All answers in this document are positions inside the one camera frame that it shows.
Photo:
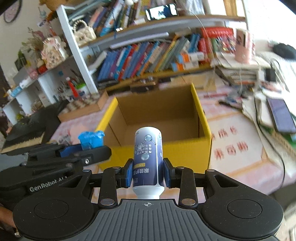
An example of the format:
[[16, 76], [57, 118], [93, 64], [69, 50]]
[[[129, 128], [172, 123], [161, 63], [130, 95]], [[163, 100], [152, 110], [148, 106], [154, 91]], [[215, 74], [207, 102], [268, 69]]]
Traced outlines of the white green lidded jar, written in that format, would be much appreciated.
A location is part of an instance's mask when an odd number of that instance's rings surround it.
[[76, 89], [78, 92], [83, 92], [85, 95], [90, 94], [90, 91], [85, 83], [78, 84]]

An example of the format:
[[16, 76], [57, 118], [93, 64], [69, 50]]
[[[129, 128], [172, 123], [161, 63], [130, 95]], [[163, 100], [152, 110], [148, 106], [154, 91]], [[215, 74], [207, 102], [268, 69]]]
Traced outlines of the white quilted handbag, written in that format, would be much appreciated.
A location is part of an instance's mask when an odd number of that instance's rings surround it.
[[77, 20], [74, 23], [73, 33], [79, 47], [96, 39], [93, 28], [88, 26], [83, 20]]

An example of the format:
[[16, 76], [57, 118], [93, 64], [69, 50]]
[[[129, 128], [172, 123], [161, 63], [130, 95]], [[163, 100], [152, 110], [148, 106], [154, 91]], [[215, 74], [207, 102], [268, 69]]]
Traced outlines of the phone on shelf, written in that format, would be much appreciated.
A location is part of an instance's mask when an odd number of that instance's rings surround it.
[[145, 13], [148, 21], [162, 20], [178, 15], [175, 4], [156, 6], [154, 8], [146, 9]]

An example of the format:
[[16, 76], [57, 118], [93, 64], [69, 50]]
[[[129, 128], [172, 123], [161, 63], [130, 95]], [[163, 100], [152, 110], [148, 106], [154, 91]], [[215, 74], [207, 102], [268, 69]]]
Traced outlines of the orange white medicine box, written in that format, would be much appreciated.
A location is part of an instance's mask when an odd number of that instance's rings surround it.
[[203, 52], [193, 52], [193, 53], [185, 53], [179, 56], [179, 61], [181, 63], [187, 62], [200, 62], [205, 60], [205, 55]]

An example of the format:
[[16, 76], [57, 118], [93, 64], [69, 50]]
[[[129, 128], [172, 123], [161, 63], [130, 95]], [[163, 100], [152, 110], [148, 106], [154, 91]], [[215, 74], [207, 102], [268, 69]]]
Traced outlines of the blue wrapper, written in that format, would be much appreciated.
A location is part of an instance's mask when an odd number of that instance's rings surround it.
[[103, 131], [82, 132], [78, 136], [78, 140], [80, 141], [82, 150], [91, 150], [104, 146], [104, 136], [105, 133]]

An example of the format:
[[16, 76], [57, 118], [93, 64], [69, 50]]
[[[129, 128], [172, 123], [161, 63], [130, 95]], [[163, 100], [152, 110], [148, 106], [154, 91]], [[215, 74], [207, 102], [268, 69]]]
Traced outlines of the smartphone on books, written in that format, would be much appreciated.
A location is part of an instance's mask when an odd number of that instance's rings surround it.
[[266, 100], [275, 130], [283, 134], [295, 133], [295, 123], [285, 101], [283, 99], [270, 97]]

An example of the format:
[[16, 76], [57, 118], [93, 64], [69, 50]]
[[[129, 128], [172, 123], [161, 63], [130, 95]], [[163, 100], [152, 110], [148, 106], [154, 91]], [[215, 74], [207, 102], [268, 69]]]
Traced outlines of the wooden chess board box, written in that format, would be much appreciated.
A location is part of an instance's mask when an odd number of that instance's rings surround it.
[[106, 91], [76, 99], [66, 105], [58, 118], [61, 122], [66, 122], [101, 111], [108, 99], [109, 96]]

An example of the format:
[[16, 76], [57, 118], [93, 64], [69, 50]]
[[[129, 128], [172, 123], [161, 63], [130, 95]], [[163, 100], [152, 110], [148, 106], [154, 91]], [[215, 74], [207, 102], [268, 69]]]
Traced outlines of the red tassel ornament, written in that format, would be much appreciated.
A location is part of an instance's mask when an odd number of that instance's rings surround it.
[[75, 98], [78, 98], [78, 97], [79, 97], [79, 94], [78, 94], [78, 92], [77, 92], [77, 90], [76, 90], [74, 84], [72, 83], [71, 78], [70, 78], [70, 77], [67, 77], [67, 78], [66, 78], [66, 81], [67, 81], [67, 83], [68, 83], [68, 85], [69, 85], [69, 87], [70, 87], [70, 89], [71, 89], [71, 91], [72, 91], [72, 93], [73, 93], [73, 96], [74, 96]]

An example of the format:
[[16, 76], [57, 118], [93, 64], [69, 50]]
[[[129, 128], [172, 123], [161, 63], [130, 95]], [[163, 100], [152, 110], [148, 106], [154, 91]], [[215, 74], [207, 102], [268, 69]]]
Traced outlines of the black brown device case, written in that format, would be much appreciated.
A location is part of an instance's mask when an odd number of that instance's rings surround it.
[[130, 85], [130, 91], [133, 93], [145, 93], [159, 89], [157, 80], [142, 79]]

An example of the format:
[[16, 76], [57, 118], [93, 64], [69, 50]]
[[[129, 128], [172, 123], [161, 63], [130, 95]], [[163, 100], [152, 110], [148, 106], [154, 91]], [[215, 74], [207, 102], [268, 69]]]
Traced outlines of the yellow cardboard box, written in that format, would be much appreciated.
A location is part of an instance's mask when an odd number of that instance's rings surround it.
[[123, 166], [133, 158], [135, 132], [146, 126], [160, 130], [163, 156], [173, 166], [196, 173], [209, 168], [211, 131], [192, 84], [114, 97], [97, 126], [112, 151], [99, 168]]

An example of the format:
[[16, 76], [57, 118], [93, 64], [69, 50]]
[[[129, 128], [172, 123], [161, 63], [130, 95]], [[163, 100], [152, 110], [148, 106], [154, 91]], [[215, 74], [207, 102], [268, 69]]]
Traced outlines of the white bookshelf unit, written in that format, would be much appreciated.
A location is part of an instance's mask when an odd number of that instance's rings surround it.
[[86, 62], [87, 54], [93, 60], [100, 52], [109, 48], [119, 48], [128, 44], [143, 42], [148, 40], [163, 39], [182, 30], [205, 27], [210, 24], [222, 25], [226, 22], [246, 22], [244, 16], [219, 16], [219, 15], [189, 15], [174, 16], [167, 19], [145, 22], [139, 25], [132, 25], [124, 30], [108, 33], [103, 37], [98, 37], [84, 45], [78, 46], [74, 33], [69, 25], [69, 14], [74, 13], [79, 8], [89, 6], [93, 1], [84, 1], [75, 6], [60, 5], [57, 8], [58, 20], [61, 24], [64, 36], [69, 45], [72, 57], [84, 79], [90, 93], [97, 93], [97, 83], [94, 74], [89, 72]]

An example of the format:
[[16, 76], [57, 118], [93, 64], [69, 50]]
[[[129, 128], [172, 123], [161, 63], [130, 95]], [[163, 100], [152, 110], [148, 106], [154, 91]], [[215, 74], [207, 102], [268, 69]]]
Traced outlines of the white blue spray bottle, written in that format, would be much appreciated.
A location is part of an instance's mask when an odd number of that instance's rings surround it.
[[135, 132], [132, 174], [138, 199], [160, 199], [165, 185], [162, 134], [157, 128], [147, 126]]

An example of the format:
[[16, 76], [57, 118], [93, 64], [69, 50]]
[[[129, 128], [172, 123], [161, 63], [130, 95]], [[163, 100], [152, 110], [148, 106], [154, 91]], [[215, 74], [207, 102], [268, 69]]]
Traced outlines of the black Yamaha keyboard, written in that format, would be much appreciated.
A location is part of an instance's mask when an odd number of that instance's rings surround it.
[[61, 124], [58, 115], [67, 104], [68, 100], [56, 102], [18, 121], [8, 134], [1, 153], [49, 142]]

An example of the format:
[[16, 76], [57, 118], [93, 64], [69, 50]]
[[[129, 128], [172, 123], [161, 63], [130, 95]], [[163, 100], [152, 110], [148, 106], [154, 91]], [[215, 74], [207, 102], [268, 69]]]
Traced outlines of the pink checkered tablecloth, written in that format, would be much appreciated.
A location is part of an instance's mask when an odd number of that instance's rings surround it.
[[[229, 92], [225, 86], [215, 92], [197, 92], [211, 131], [209, 168], [266, 194], [292, 184], [295, 181], [295, 159], [282, 148], [272, 155], [270, 146], [260, 139], [255, 124], [249, 118], [218, 104], [219, 95]], [[52, 140], [60, 141], [70, 136], [71, 141], [77, 143], [82, 132], [98, 131], [98, 123], [112, 99], [129, 94], [132, 93], [111, 96], [101, 111], [63, 122]]]

